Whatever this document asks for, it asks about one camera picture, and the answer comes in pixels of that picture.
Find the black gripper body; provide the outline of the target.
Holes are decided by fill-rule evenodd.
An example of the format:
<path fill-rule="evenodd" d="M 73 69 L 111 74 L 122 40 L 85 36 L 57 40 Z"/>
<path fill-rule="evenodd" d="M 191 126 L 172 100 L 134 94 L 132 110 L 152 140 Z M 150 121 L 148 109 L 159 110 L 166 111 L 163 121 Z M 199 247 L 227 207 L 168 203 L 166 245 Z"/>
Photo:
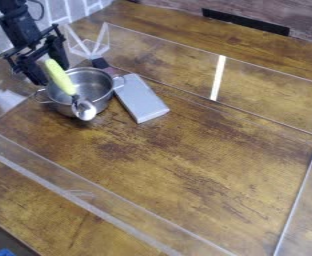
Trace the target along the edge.
<path fill-rule="evenodd" d="M 40 39 L 32 44 L 21 47 L 15 47 L 5 55 L 4 59 L 8 61 L 12 71 L 20 73 L 20 57 L 21 56 L 40 56 L 40 58 L 48 54 L 49 46 L 47 44 L 47 38 L 53 35 L 63 40 L 63 45 L 65 42 L 65 36 L 59 29 L 59 25 L 53 24 L 49 28 L 44 29 L 41 32 Z"/>

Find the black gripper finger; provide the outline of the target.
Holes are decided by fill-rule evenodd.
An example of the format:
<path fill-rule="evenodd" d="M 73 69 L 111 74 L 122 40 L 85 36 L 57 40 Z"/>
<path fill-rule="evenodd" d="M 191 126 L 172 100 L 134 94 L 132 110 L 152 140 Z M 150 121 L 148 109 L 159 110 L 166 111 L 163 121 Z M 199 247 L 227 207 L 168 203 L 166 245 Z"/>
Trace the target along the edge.
<path fill-rule="evenodd" d="M 59 37 L 51 35 L 47 38 L 47 44 L 49 46 L 49 49 L 48 49 L 49 57 L 59 63 L 61 68 L 67 70 L 69 68 L 69 61 L 68 61 L 68 57 L 67 57 L 67 53 L 63 45 L 63 40 Z"/>
<path fill-rule="evenodd" d="M 37 64 L 39 59 L 40 59 L 40 56 L 33 56 L 33 55 L 21 56 L 20 67 L 21 67 L 23 73 L 27 75 L 31 81 L 36 85 L 45 86 L 48 84 L 48 78 L 44 74 L 41 67 Z"/>

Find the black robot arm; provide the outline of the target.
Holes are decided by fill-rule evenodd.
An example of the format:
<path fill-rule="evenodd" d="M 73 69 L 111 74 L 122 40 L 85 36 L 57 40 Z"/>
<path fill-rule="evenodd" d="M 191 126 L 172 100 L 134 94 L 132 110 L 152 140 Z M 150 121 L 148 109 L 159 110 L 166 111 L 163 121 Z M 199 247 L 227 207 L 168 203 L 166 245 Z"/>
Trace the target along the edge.
<path fill-rule="evenodd" d="M 45 86 L 48 78 L 37 60 L 48 55 L 64 70 L 69 68 L 64 49 L 65 37 L 57 24 L 44 30 L 39 29 L 27 1 L 43 6 L 37 0 L 0 0 L 0 26 L 13 44 L 13 49 L 4 55 L 4 59 L 15 73 L 23 73 L 36 85 Z"/>

